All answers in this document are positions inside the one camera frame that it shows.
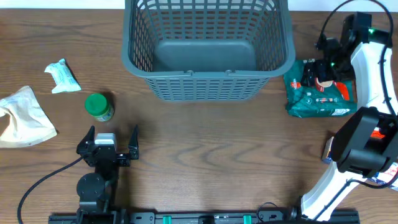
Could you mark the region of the blue Kleenex tissue pack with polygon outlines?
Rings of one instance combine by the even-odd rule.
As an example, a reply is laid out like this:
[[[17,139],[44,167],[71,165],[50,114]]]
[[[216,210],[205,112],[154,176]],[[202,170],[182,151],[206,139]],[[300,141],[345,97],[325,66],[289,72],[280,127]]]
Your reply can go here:
[[[321,160],[326,164],[329,164],[332,161],[331,145],[333,142],[333,138],[334,137],[332,136],[329,140],[327,140],[321,157]],[[388,168],[388,170],[384,172],[377,172],[373,177],[369,178],[369,180],[379,185],[386,184],[393,178],[393,176],[395,176],[396,173],[397,173],[397,162],[393,162],[390,168]]]

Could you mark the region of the small white mint packet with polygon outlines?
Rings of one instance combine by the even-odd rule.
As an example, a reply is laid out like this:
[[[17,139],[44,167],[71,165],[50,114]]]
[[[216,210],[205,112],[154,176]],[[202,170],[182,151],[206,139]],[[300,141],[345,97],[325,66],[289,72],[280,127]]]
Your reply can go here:
[[[52,89],[52,94],[81,90],[81,86],[75,80],[64,58],[48,65],[44,72],[50,73],[55,81],[56,86]]]

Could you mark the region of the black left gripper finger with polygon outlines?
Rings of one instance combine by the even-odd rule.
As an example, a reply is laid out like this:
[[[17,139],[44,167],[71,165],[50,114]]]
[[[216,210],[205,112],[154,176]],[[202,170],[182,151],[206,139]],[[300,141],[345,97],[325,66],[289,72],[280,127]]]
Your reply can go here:
[[[139,143],[138,143],[139,128],[138,125],[134,127],[132,136],[129,140],[128,149],[130,160],[138,160],[139,158]]]
[[[95,127],[91,126],[85,137],[80,141],[76,147],[76,153],[79,155],[85,155],[91,145],[94,144],[95,140]]]

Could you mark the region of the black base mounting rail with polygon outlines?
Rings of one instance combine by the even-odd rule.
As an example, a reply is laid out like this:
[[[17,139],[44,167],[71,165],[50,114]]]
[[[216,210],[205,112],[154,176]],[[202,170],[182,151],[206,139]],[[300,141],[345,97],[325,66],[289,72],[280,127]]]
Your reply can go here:
[[[88,214],[79,212],[72,214],[53,214],[49,223],[79,224],[256,224],[256,223],[311,223],[310,220],[289,218],[282,210],[262,210],[260,212],[233,213],[128,213],[109,212],[105,214]]]

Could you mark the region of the green lid glass jar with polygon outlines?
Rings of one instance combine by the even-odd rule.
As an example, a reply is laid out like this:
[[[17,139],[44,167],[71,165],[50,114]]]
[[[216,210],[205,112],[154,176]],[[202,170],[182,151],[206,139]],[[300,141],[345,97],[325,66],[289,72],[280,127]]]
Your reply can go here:
[[[109,121],[114,115],[113,106],[100,93],[94,93],[86,98],[85,109],[95,120],[100,122]]]

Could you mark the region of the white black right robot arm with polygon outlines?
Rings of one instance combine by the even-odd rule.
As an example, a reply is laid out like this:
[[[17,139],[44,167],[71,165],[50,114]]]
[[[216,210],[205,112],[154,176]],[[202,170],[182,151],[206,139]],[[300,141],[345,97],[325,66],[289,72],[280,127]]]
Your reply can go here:
[[[325,222],[337,205],[366,179],[397,159],[397,98],[391,72],[392,30],[372,27],[372,16],[355,12],[343,23],[341,39],[320,34],[324,58],[307,63],[303,86],[354,80],[358,109],[329,142],[330,165],[300,199],[302,220]]]

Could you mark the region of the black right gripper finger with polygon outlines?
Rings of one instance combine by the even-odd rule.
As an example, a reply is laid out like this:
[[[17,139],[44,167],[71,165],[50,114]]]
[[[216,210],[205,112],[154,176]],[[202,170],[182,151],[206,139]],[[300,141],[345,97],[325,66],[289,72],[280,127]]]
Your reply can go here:
[[[304,65],[303,75],[300,81],[302,86],[315,86],[315,63],[309,62]]]
[[[320,83],[334,80],[333,72],[330,69],[330,64],[324,60],[315,61],[315,76]]]

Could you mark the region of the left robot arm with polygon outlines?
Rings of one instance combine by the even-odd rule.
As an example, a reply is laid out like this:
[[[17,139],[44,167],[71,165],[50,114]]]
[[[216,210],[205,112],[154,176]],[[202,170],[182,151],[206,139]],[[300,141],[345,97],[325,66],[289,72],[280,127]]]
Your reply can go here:
[[[77,223],[129,223],[125,209],[114,205],[119,180],[119,168],[129,167],[132,160],[139,158],[139,129],[134,127],[129,152],[117,151],[116,135],[95,133],[92,126],[76,147],[76,153],[95,169],[84,175],[77,183],[76,192],[80,198],[76,215]]]

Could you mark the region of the green coffee sachet bag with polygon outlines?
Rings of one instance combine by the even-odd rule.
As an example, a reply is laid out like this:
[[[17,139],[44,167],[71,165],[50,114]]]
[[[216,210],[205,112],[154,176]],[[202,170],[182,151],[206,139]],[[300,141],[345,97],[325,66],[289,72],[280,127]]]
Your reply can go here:
[[[346,116],[357,111],[356,95],[352,81],[330,81],[316,87],[303,86],[301,79],[309,60],[297,60],[284,74],[287,93],[285,109],[299,118]]]

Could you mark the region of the grey plastic slotted basket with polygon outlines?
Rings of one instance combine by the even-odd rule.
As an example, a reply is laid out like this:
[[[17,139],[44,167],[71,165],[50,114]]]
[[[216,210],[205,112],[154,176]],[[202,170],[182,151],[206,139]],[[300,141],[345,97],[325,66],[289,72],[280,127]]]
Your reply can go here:
[[[295,62],[286,0],[126,0],[121,58],[166,101],[252,98]]]

